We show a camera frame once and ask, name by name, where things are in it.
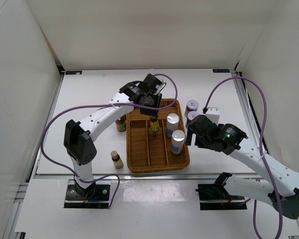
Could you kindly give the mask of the white shaker silver lid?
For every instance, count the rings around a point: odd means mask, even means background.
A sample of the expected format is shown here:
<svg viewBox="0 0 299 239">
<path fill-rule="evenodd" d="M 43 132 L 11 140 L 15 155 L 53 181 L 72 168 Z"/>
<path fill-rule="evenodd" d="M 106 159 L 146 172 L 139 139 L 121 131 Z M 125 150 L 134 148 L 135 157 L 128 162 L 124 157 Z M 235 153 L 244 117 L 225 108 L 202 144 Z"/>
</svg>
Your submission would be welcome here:
<svg viewBox="0 0 299 239">
<path fill-rule="evenodd" d="M 185 142 L 185 133 L 181 130 L 175 130 L 171 136 L 171 152 L 180 154 Z"/>
<path fill-rule="evenodd" d="M 171 138 L 175 130 L 178 130 L 179 116 L 175 113 L 170 113 L 166 117 L 166 135 Z"/>
</svg>

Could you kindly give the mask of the small yellow bottle beige cap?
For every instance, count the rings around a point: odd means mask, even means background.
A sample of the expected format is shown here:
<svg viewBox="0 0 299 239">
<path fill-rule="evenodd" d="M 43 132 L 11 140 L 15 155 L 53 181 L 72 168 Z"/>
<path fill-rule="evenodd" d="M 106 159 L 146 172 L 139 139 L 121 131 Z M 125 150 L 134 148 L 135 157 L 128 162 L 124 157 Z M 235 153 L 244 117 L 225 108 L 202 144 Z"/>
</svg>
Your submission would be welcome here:
<svg viewBox="0 0 299 239">
<path fill-rule="evenodd" d="M 159 131 L 159 121 L 155 116 L 150 116 L 150 128 L 153 132 Z"/>
</svg>

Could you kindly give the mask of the dark jar white lid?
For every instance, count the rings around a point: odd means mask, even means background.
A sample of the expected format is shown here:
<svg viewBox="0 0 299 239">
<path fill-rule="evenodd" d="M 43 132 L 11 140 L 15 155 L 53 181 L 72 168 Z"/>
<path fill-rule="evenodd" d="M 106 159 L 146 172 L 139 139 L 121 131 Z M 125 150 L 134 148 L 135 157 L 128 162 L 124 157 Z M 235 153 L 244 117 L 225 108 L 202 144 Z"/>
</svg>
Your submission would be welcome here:
<svg viewBox="0 0 299 239">
<path fill-rule="evenodd" d="M 186 124 L 185 124 L 185 127 L 188 128 L 188 125 L 189 123 L 195 119 L 197 116 L 199 116 L 199 113 L 197 111 L 190 111 L 188 114 L 187 114 L 187 120 L 186 120 Z"/>
<path fill-rule="evenodd" d="M 185 109 L 184 115 L 187 117 L 190 112 L 192 112 L 192 111 L 196 112 L 198 110 L 198 107 L 199 107 L 198 101 L 196 101 L 196 100 L 189 100 L 186 103 L 186 109 Z"/>
</svg>

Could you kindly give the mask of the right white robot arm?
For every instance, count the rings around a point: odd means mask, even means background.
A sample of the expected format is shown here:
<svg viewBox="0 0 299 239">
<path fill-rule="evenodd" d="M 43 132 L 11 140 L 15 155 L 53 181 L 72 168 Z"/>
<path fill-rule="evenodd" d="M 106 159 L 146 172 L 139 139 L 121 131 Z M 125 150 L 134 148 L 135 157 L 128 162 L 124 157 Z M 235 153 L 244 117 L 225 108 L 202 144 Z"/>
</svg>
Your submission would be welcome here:
<svg viewBox="0 0 299 239">
<path fill-rule="evenodd" d="M 287 168 L 267 153 L 261 154 L 245 132 L 232 124 L 215 124 L 199 115 L 188 124 L 186 145 L 222 152 L 258 173 L 263 182 L 242 179 L 223 172 L 213 184 L 219 199 L 244 196 L 281 210 L 286 218 L 299 218 L 299 173 Z"/>
</svg>

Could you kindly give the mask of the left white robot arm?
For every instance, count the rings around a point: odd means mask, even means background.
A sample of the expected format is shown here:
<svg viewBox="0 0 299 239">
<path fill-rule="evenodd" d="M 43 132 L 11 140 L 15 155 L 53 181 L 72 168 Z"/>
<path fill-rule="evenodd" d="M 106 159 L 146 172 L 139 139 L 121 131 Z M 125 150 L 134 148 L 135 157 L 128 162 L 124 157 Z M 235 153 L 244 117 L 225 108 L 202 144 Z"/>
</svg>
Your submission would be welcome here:
<svg viewBox="0 0 299 239">
<path fill-rule="evenodd" d="M 91 161 L 97 155 L 94 141 L 110 125 L 122 116 L 132 112 L 132 104 L 157 109 L 160 106 L 164 87 L 162 80 L 148 74 L 141 82 L 129 82 L 122 86 L 109 101 L 109 107 L 101 107 L 88 117 L 75 122 L 70 120 L 65 126 L 64 146 L 71 157 L 76 193 L 84 200 L 97 196 L 93 182 Z"/>
</svg>

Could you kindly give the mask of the brown wicker divided basket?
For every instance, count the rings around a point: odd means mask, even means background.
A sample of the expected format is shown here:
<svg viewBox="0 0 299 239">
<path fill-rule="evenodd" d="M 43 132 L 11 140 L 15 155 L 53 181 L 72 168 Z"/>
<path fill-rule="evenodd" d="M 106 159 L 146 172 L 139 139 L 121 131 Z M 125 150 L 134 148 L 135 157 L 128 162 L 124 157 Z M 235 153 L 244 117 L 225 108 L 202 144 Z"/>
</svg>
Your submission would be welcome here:
<svg viewBox="0 0 299 239">
<path fill-rule="evenodd" d="M 185 131 L 179 101 L 159 112 L 157 132 L 151 130 L 149 116 L 142 115 L 140 109 L 127 114 L 127 166 L 133 173 L 181 170 L 190 164 L 187 146 L 180 154 L 171 152 L 171 139 L 166 134 L 170 113 L 179 116 L 178 129 Z"/>
</svg>

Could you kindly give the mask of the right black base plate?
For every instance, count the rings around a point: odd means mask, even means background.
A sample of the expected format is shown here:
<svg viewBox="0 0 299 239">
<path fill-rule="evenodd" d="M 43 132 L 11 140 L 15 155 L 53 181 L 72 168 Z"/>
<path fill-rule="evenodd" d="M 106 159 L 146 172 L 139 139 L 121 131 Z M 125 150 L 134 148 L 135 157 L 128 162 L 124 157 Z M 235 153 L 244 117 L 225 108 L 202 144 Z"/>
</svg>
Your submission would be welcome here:
<svg viewBox="0 0 299 239">
<path fill-rule="evenodd" d="M 232 196 L 223 188 L 214 184 L 198 184 L 195 189 L 199 197 L 201 211 L 246 210 L 247 199 L 243 196 Z"/>
</svg>

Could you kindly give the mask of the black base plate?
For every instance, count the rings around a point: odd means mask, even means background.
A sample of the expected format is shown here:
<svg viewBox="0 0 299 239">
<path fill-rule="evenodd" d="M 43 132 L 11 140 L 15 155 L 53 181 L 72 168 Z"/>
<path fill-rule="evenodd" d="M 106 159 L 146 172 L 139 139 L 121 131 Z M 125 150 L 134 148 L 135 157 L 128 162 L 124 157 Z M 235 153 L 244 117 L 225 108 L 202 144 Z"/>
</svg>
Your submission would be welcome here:
<svg viewBox="0 0 299 239">
<path fill-rule="evenodd" d="M 67 184 L 63 208 L 67 209 L 107 209 L 110 204 L 109 181 L 96 183 L 81 190 L 71 180 Z"/>
<path fill-rule="evenodd" d="M 201 211 L 246 210 L 247 199 L 243 196 L 232 196 L 223 188 L 214 184 L 198 184 L 195 189 L 199 197 Z"/>
</svg>

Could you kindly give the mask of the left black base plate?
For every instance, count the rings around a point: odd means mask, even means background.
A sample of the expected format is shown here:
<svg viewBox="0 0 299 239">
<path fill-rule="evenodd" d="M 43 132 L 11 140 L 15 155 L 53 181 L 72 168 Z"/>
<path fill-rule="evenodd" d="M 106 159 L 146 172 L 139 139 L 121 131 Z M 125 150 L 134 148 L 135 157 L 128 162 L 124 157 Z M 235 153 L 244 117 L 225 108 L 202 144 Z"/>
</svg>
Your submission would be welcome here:
<svg viewBox="0 0 299 239">
<path fill-rule="evenodd" d="M 110 204 L 109 181 L 96 183 L 81 190 L 71 180 L 67 184 L 63 208 L 67 209 L 107 209 Z"/>
</svg>

